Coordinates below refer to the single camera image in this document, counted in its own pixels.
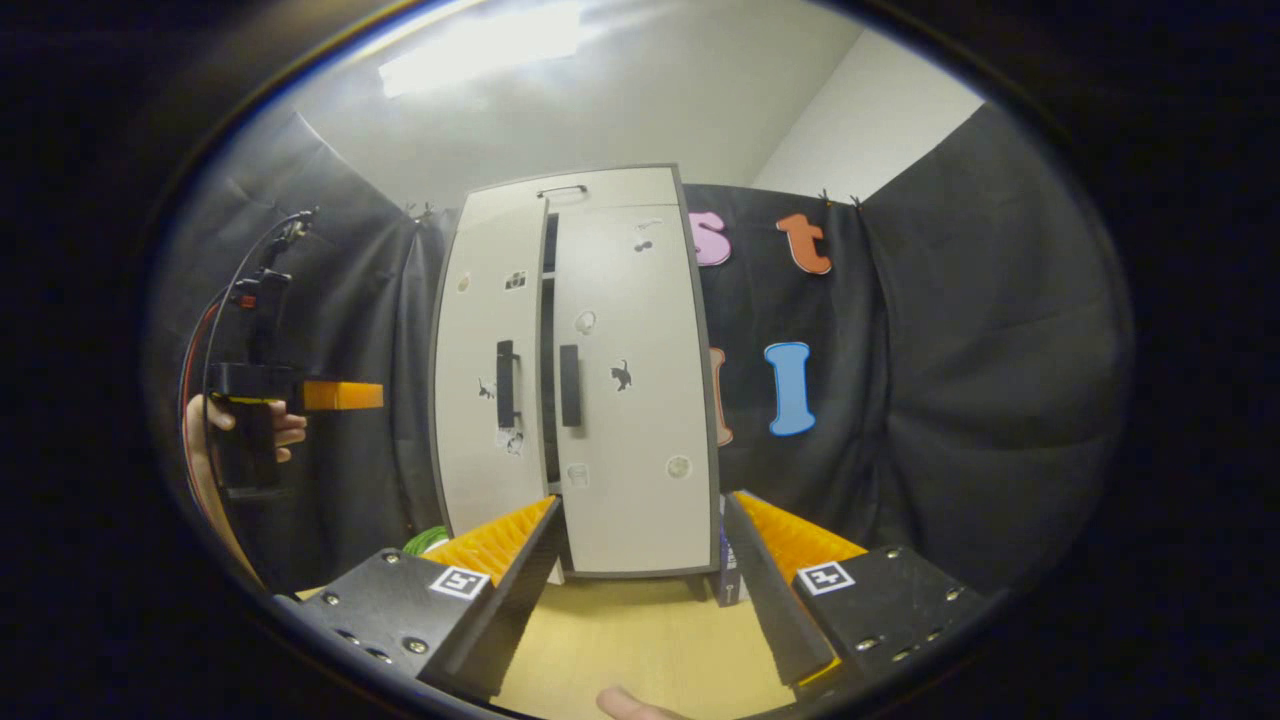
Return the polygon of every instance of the red cable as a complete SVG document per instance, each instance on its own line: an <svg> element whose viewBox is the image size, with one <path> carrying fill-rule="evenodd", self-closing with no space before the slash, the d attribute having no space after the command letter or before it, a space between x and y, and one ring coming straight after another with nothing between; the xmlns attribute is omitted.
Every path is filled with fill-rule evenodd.
<svg viewBox="0 0 1280 720"><path fill-rule="evenodd" d="M200 319L200 324L196 325L196 333L192 336L191 346L187 348L187 355L188 355L187 366L183 369L182 373L182 454L183 459L187 461L187 489L189 489L192 497L196 498L196 505L200 506L200 511L205 515L205 518L209 518L209 507L205 506L205 502L201 500L200 493L196 492L196 484L195 484L196 473L195 468L191 466L191 447L187 445L187 404L191 402L188 392L191 391L192 365L196 364L196 348L200 346L200 340L205 334L209 319L214 315L214 311L218 310L218 305L219 304L215 302L212 306L210 306L209 310L205 313L205 316ZM205 438L205 446L207 450L209 448L207 437ZM210 462L214 461L211 451L209 454L209 461Z"/></svg>

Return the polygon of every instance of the ceiling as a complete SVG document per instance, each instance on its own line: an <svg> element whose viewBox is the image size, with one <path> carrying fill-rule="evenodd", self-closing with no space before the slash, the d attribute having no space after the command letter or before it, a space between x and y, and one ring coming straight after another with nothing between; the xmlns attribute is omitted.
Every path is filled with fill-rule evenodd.
<svg viewBox="0 0 1280 720"><path fill-rule="evenodd" d="M504 9L490 0L447 22L481 8ZM477 187L636 163L676 161L685 182L749 186L861 32L803 0L580 8L584 40L570 58L385 97L378 67L435 24L317 73L273 114L300 111L401 206L457 208Z"/></svg>

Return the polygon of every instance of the wooden floor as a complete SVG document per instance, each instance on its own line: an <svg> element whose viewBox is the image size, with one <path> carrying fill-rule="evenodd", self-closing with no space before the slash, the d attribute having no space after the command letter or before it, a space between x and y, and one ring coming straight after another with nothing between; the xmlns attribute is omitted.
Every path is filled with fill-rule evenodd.
<svg viewBox="0 0 1280 720"><path fill-rule="evenodd" d="M493 703L556 720L599 720L595 693L621 684L698 720L792 702L750 602L699 602L685 580L547 585Z"/></svg>

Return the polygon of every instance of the black cabinet handle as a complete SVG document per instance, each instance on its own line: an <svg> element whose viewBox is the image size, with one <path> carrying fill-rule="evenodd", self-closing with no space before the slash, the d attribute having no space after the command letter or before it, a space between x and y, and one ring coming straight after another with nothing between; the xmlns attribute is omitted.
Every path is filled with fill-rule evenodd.
<svg viewBox="0 0 1280 720"><path fill-rule="evenodd" d="M566 428L582 425L582 386L576 345L561 346L561 418Z"/></svg>
<svg viewBox="0 0 1280 720"><path fill-rule="evenodd" d="M548 187L547 190L539 190L538 197L547 195L548 192L556 192L557 190L576 190L579 192L586 193L585 184L566 184L564 187Z"/></svg>
<svg viewBox="0 0 1280 720"><path fill-rule="evenodd" d="M515 428L516 418L516 389L515 389L515 363L520 356L515 352L515 343L509 340L498 341L498 427L502 429Z"/></svg>

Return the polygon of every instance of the sticker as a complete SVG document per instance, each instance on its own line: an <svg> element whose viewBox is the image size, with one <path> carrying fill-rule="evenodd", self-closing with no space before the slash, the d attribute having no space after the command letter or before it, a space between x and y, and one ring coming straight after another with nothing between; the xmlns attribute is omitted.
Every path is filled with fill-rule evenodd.
<svg viewBox="0 0 1280 720"><path fill-rule="evenodd" d="M769 423L769 432L786 437L808 430L818 421L809 411L809 388L804 379L809 346L778 342L764 348L764 359L773 365L773 384L778 393L778 416Z"/></svg>
<svg viewBox="0 0 1280 720"><path fill-rule="evenodd" d="M677 480L682 480L689 477L689 471L692 470L694 464L689 461L684 455L676 455L671 460L667 460L667 474Z"/></svg>
<svg viewBox="0 0 1280 720"><path fill-rule="evenodd" d="M823 594L855 584L849 573L840 566L840 562L824 562L813 568L801 568L797 573L800 582L804 583L804 587L809 588L809 594Z"/></svg>
<svg viewBox="0 0 1280 720"><path fill-rule="evenodd" d="M588 473L586 465L582 462L573 462L564 468L564 474L568 475L570 487L575 488L585 488L591 480L591 474Z"/></svg>
<svg viewBox="0 0 1280 720"><path fill-rule="evenodd" d="M529 273L520 270L518 273L511 273L504 284L506 290L520 290L525 287L529 279Z"/></svg>
<svg viewBox="0 0 1280 720"><path fill-rule="evenodd" d="M618 392L627 389L631 386L631 370L627 369L627 361L622 361L621 368L609 368L609 377L618 380Z"/></svg>
<svg viewBox="0 0 1280 720"><path fill-rule="evenodd" d="M831 258L818 255L818 242L823 238L822 228L809 224L809 218L800 213L787 215L774 225L787 233L787 245L791 246L791 259L806 273L824 275L831 272Z"/></svg>
<svg viewBox="0 0 1280 720"><path fill-rule="evenodd" d="M689 225L694 229L694 251L699 265L719 265L728 260L732 246L728 238L716 231L724 229L724 220L716 213L690 213Z"/></svg>
<svg viewBox="0 0 1280 720"><path fill-rule="evenodd" d="M595 313L590 310L580 313L573 320L573 329L582 334L591 334L591 331L595 329Z"/></svg>
<svg viewBox="0 0 1280 720"><path fill-rule="evenodd" d="M462 568L449 568L430 584L430 588L438 593L452 594L453 597L461 597L462 600L475 600L480 591L484 589L484 584L489 582L489 575L484 573L475 573L472 570L463 570Z"/></svg>
<svg viewBox="0 0 1280 720"><path fill-rule="evenodd" d="M525 448L525 433L517 428L498 428L493 445L507 451L507 455L520 456Z"/></svg>
<svg viewBox="0 0 1280 720"><path fill-rule="evenodd" d="M716 391L716 446L724 447L733 442L733 430L724 424L724 407L719 401L719 369L724 364L724 351L718 347L710 348L712 356L712 387Z"/></svg>

